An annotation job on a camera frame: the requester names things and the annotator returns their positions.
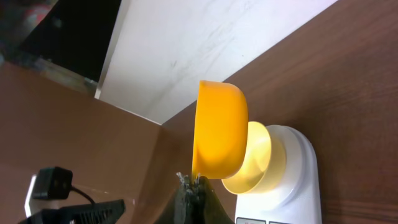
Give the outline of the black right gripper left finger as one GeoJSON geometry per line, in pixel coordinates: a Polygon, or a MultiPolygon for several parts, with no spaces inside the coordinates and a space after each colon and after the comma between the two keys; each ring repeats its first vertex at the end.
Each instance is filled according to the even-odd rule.
{"type": "Polygon", "coordinates": [[[176,173],[180,185],[160,214],[155,224],[192,223],[194,184],[188,175],[176,173]]]}

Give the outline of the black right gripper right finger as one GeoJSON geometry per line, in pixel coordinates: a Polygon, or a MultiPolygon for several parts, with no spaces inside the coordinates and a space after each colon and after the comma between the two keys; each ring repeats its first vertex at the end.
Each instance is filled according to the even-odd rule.
{"type": "Polygon", "coordinates": [[[197,196],[194,203],[194,223],[234,224],[206,177],[198,177],[195,181],[195,187],[197,196]]]}

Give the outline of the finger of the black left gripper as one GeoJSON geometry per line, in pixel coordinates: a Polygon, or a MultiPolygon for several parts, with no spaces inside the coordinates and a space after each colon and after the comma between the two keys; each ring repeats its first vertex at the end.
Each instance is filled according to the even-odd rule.
{"type": "Polygon", "coordinates": [[[115,224],[126,211],[124,200],[43,209],[19,224],[115,224]]]}

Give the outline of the yellow plastic measuring scoop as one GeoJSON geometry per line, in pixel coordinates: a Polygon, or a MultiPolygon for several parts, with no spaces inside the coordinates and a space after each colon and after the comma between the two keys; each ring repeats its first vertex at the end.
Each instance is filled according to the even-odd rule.
{"type": "Polygon", "coordinates": [[[193,136],[192,177],[227,179],[240,170],[248,138],[248,106],[230,83],[199,84],[193,136]]]}

